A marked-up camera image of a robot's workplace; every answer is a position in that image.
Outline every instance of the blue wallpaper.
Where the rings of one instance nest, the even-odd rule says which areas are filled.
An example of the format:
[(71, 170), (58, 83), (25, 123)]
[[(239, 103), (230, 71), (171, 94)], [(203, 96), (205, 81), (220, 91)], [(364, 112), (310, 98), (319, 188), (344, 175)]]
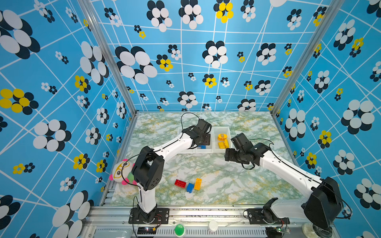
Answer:
[(340, 185), (341, 237), (381, 237), (381, 2), (346, 0), (276, 118), (298, 164)]
[(131, 117), (76, 1), (2, 1), (0, 237), (77, 237)]
[(330, 0), (91, 1), (137, 110), (271, 110)]

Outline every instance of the table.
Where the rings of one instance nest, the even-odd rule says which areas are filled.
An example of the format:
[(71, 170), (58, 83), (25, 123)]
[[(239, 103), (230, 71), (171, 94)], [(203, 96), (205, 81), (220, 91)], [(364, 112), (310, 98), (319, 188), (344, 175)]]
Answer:
[[(139, 154), (144, 146), (161, 145), (177, 136), (183, 112), (138, 113), (138, 120), (126, 158)], [(270, 139), (271, 148), (291, 161), (291, 156), (269, 112), (195, 112), (212, 126), (229, 126), (232, 137), (244, 133), (248, 139)], [(186, 114), (184, 128), (195, 125), (197, 117)], [(257, 140), (253, 144), (268, 141)], [(195, 183), (202, 179), (201, 189), (192, 193), (174, 185), (176, 179)], [(118, 183), (111, 206), (131, 206), (138, 189)], [(245, 170), (241, 164), (224, 160), (223, 153), (177, 154), (164, 164), (163, 176), (156, 187), (156, 202), (165, 205), (265, 204), (273, 197), (302, 198), (289, 183), (273, 172), (256, 166)]]

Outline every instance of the yellow toy brick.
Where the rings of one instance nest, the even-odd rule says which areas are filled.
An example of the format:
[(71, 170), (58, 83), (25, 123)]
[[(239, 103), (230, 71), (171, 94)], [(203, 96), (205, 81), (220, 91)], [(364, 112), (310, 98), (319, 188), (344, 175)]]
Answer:
[(227, 138), (226, 134), (218, 134), (218, 140), (219, 141), (224, 141)]
[(225, 145), (225, 148), (229, 148), (229, 142), (227, 141), (227, 139), (225, 139), (224, 145)]
[(202, 179), (199, 179), (199, 178), (196, 179), (196, 183), (195, 183), (195, 185), (194, 185), (194, 189), (195, 189), (195, 190), (200, 190), (200, 187), (201, 187), (201, 181), (202, 181)]
[(218, 142), (218, 146), (219, 146), (220, 149), (225, 149), (224, 142)]

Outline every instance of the blue block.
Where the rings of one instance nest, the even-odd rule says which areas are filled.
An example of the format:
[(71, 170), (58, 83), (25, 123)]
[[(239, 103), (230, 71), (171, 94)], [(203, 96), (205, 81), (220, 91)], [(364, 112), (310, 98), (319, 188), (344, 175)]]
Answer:
[(192, 193), (194, 184), (188, 183), (187, 192)]

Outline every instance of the green button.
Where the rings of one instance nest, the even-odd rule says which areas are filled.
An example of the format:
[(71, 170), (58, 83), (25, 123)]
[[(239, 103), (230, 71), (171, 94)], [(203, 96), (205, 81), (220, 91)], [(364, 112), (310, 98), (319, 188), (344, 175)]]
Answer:
[(183, 225), (179, 224), (177, 225), (175, 228), (174, 228), (174, 232), (176, 233), (176, 235), (178, 236), (181, 236), (184, 234), (184, 227)]

